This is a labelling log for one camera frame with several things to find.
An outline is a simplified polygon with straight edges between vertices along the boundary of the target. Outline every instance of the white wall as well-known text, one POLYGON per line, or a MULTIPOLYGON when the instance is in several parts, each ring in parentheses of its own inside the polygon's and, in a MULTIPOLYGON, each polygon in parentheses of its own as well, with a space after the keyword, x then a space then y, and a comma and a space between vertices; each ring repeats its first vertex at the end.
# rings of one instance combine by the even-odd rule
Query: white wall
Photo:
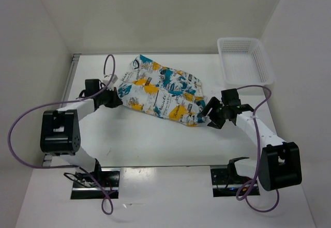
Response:
POLYGON ((276 75, 275 127, 300 147, 314 221, 330 227, 331 0, 281 0, 262 41, 276 75))
MULTIPOLYGON (((71 56, 40 0, 0 0, 0 10, 0 220, 7 228, 15 226, 32 172, 9 152, 9 126, 23 111, 61 99, 71 56)), ((13 133, 15 151, 39 164, 41 114, 13 133)))
POLYGON ((42 0, 72 53, 217 52, 256 37, 278 0, 42 0))

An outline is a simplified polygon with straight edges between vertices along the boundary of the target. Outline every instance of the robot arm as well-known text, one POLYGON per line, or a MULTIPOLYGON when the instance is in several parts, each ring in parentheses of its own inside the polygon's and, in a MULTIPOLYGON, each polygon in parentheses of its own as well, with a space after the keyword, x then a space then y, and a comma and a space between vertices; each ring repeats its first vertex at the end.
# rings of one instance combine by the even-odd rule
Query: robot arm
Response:
MULTIPOLYGON (((236 89, 224 90, 221 93, 222 102, 213 97, 199 115, 208 115, 211 120, 208 126, 216 129, 221 129, 227 119, 232 121, 258 146, 254 117, 252 113, 246 115, 247 111, 253 112, 253 108, 248 104, 241 104, 236 89)), ((255 119, 262 149, 259 171, 262 187, 271 191, 300 184, 302 175, 298 146, 293 142, 287 143, 274 134, 258 117, 255 119)), ((232 167, 232 174, 253 178, 257 162, 242 157, 230 160, 228 166, 232 167)))
MULTIPOLYGON (((85 80, 85 97, 99 92, 100 88, 98 79, 85 80)), ((104 90, 93 99, 84 99, 64 108, 45 111, 41 126, 41 150, 44 153, 59 156, 69 164, 79 165, 88 172, 97 174, 101 170, 98 160, 91 157, 80 146, 79 121, 96 111, 101 105, 115 108, 122 104, 122 101, 117 96, 116 88, 114 88, 113 90, 104 90)))

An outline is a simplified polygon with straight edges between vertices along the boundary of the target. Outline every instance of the white mesh basket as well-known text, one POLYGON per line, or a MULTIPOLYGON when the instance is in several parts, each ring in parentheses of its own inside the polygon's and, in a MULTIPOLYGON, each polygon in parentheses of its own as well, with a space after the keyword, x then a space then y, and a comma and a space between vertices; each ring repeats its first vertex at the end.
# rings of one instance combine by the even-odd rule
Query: white mesh basket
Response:
POLYGON ((270 85, 274 74, 262 42, 256 38, 220 38, 218 53, 228 85, 270 85))

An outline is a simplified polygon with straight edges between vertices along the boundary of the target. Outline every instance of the black clamp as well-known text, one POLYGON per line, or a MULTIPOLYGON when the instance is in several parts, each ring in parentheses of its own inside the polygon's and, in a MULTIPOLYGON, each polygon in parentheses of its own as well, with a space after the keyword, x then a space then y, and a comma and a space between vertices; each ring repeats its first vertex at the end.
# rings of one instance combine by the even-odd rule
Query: black clamp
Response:
POLYGON ((198 117, 208 115, 211 120, 208 126, 221 129, 227 119, 236 125, 238 114, 245 111, 254 111, 250 105, 241 103, 237 89, 223 90, 221 94, 222 102, 216 97, 212 97, 202 112, 198 114, 198 117))
MULTIPOLYGON (((92 96, 101 90, 99 79, 86 79, 85 90, 82 91, 85 97, 92 96)), ((107 108, 116 108, 122 105, 122 100, 118 97, 116 87, 114 90, 105 89, 100 94, 93 98, 94 108, 97 110, 101 105, 107 108)))
POLYGON ((238 158, 229 160, 227 168, 228 168, 228 172, 229 172, 229 179, 231 179, 233 182, 241 182, 242 177, 237 174, 236 166, 234 163, 236 161, 243 160, 243 159, 248 159, 248 157, 238 157, 238 158))

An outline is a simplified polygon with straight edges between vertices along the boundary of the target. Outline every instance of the white table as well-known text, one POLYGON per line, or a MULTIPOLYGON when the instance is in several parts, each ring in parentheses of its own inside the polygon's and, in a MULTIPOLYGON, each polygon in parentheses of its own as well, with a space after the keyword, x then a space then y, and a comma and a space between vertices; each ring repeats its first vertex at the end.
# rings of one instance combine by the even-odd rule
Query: white table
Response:
MULTIPOLYGON (((166 66, 190 69, 204 83, 204 92, 209 97, 219 95, 218 91, 222 89, 217 55, 146 56, 166 66)), ((121 75, 135 55, 115 57, 116 73, 121 75)), ((83 89, 84 79, 102 77, 104 58, 81 56, 69 99, 83 89)), ((264 95, 256 89, 240 98, 242 103, 254 107, 264 95)), ((258 115, 274 129, 267 105, 258 115)), ((221 131, 206 127, 188 128, 124 107, 101 108, 83 121, 80 125, 82 146, 97 156, 104 166, 211 165, 227 163, 233 157, 255 156, 254 145, 230 123, 221 131), (141 128, 137 131, 141 126, 132 120, 147 122, 151 132, 141 128), (123 128, 133 130, 137 136, 135 143, 125 136, 123 128), (155 137, 161 135, 159 128, 167 131, 162 133, 162 140, 155 137), (169 134, 177 138, 178 132, 190 135, 187 144, 179 147, 171 139, 164 141, 169 134)), ((65 162, 53 159, 53 165, 61 163, 65 162)), ((213 198, 208 166, 122 168, 119 199, 113 201, 114 214, 106 216, 100 209, 101 200, 70 200, 72 184, 63 177, 64 171, 73 172, 72 169, 33 171, 17 228, 315 227, 301 186, 281 189, 279 206, 271 213, 260 214, 234 197, 213 198)), ((275 193, 265 192, 262 188, 260 192, 261 196, 249 198, 251 203, 261 209, 271 207, 275 193)))
MULTIPOLYGON (((137 55, 117 55, 116 74, 121 77, 137 55)), ((186 70, 203 83, 203 93, 220 99, 224 89, 218 55, 146 55, 156 62, 186 70)), ((105 55, 81 56, 74 74, 69 99, 85 88, 85 79, 103 78, 105 55)), ((107 72, 112 72, 112 60, 107 72)), ((242 103, 255 107, 265 97, 262 89, 240 95, 242 103)), ((257 112, 260 119, 275 130, 268 105, 257 112)), ((207 127, 186 127, 133 111, 124 106, 101 107, 80 121, 81 146, 102 166, 174 166, 227 164, 240 156, 256 158, 256 147, 231 122, 221 130, 207 127)))

